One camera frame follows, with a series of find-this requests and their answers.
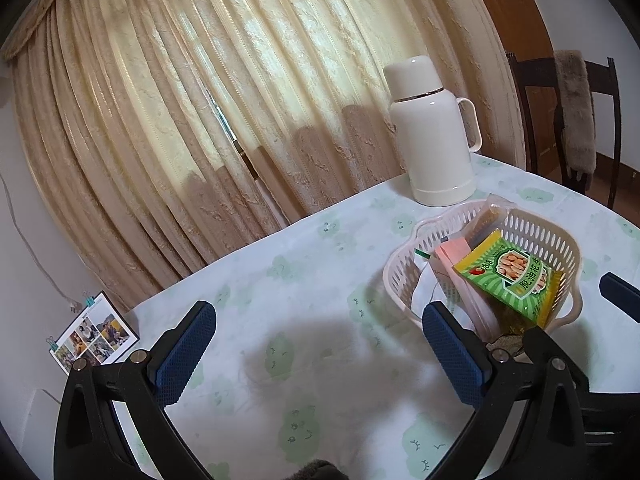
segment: silver screw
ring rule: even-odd
[[[129,359],[132,363],[140,364],[146,359],[146,350],[136,350],[129,356]]]
[[[84,357],[76,359],[73,364],[73,368],[76,372],[83,370],[85,366],[86,366],[86,359]]]
[[[493,357],[499,363],[505,363],[509,360],[509,352],[503,350],[502,348],[496,348],[493,352],[491,352],[491,357]]]
[[[564,370],[566,368],[566,364],[564,364],[564,361],[562,361],[562,359],[559,357],[554,357],[553,359],[551,359],[551,365],[556,370]]]

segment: wooden door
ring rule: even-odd
[[[551,40],[535,0],[484,0],[484,4],[505,51],[514,52],[519,61],[553,56]],[[556,95],[551,88],[527,88],[527,97],[538,151],[538,173],[547,175],[558,166],[553,130]],[[529,160],[527,145],[527,167]]]

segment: wooden chair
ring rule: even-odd
[[[560,170],[562,173],[562,185],[573,189],[579,193],[585,193],[586,178],[577,179],[577,171],[570,170],[568,174],[566,166],[566,157],[564,147],[562,146],[562,130],[564,128],[564,120],[562,116],[562,105],[560,102],[560,89],[558,87],[558,74],[556,73],[556,63],[552,57],[543,57],[540,59],[528,59],[518,61],[513,52],[507,52],[511,73],[516,83],[520,106],[524,116],[525,131],[527,133],[527,145],[529,147],[529,156],[532,173],[538,174],[538,152],[536,151],[536,139],[533,132],[533,122],[531,121],[531,110],[527,99],[527,86],[548,87],[556,91],[556,99],[558,104],[554,114],[554,134],[556,137],[556,147],[558,148],[558,159],[560,161]],[[613,154],[613,171],[611,175],[611,183],[609,186],[609,200],[607,207],[613,209],[613,203],[616,199],[618,190],[618,173],[620,172],[620,151],[622,147],[622,118],[620,115],[620,89],[618,88],[618,76],[616,74],[616,65],[612,58],[609,59],[609,65],[604,66],[591,61],[585,61],[587,66],[587,76],[589,79],[589,88],[591,92],[606,94],[613,97],[614,111],[614,154]]]

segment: white thermos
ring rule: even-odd
[[[415,199],[445,206],[469,198],[476,190],[469,151],[482,146],[474,104],[442,86],[431,59],[416,56],[385,66],[393,104],[391,121]],[[475,144],[469,148],[459,105],[469,104]]]

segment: wall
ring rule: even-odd
[[[40,262],[61,290],[82,301],[100,286],[51,219],[28,170],[11,102],[9,69],[0,64],[0,171],[15,215]],[[9,216],[0,187],[0,421],[20,449],[36,389],[60,400],[66,375],[47,352],[74,317],[68,303],[36,268]],[[47,432],[43,438],[51,440]]]
[[[608,0],[536,0],[555,50],[616,62],[622,110],[622,162],[640,171],[640,49]],[[598,151],[613,156],[611,97],[594,94]]]

